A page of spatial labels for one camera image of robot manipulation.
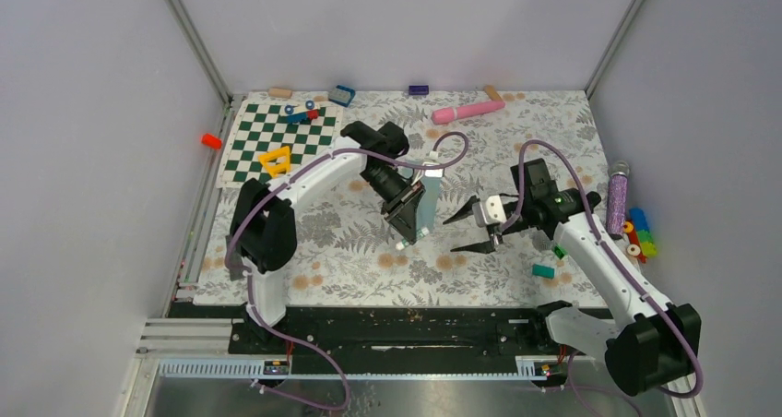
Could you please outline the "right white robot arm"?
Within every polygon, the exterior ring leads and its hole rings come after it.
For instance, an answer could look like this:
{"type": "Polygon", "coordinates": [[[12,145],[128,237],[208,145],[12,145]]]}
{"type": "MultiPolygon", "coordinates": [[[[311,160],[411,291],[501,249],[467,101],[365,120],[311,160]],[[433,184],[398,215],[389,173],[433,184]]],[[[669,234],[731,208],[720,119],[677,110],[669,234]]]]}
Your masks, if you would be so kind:
{"type": "Polygon", "coordinates": [[[656,289],[611,240],[592,213],[599,194],[561,190],[543,159],[512,167],[522,186],[519,199],[471,197],[450,222],[471,217],[485,229],[484,242],[463,245],[460,252],[490,254],[506,234],[535,228],[570,256],[608,306],[612,323],[556,301],[537,308],[530,345],[551,354],[562,345],[604,363],[616,386],[629,396],[694,375],[693,393],[703,386],[697,352],[702,320],[690,304],[674,304],[656,289]]]}

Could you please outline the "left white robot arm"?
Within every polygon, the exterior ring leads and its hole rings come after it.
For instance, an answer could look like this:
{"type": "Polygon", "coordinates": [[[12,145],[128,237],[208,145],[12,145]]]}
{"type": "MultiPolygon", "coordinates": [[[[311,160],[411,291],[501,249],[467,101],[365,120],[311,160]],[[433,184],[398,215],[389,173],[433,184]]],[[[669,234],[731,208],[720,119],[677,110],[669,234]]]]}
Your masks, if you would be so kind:
{"type": "Polygon", "coordinates": [[[408,151],[409,140],[400,126],[387,122],[373,129],[357,121],[341,130],[332,147],[291,175],[243,183],[225,263],[250,278],[248,306],[257,315],[250,339],[260,351],[273,353],[285,344],[287,331],[279,323],[287,308],[282,270],[297,250],[298,215],[326,192],[360,176],[382,199],[381,214],[403,243],[420,239],[417,210],[425,189],[419,179],[397,170],[408,151]]]}

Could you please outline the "teal green envelope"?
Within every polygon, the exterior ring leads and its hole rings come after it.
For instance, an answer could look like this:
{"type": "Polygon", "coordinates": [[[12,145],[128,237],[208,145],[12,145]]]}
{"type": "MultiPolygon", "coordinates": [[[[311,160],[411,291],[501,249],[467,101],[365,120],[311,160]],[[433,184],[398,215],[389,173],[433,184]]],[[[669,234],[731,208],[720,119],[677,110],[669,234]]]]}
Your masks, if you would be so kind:
{"type": "Polygon", "coordinates": [[[435,226],[437,202],[441,193],[441,183],[444,177],[442,169],[422,171],[417,169],[402,170],[402,174],[411,180],[417,179],[423,184],[424,194],[417,208],[416,226],[419,238],[432,232],[435,226]]]}

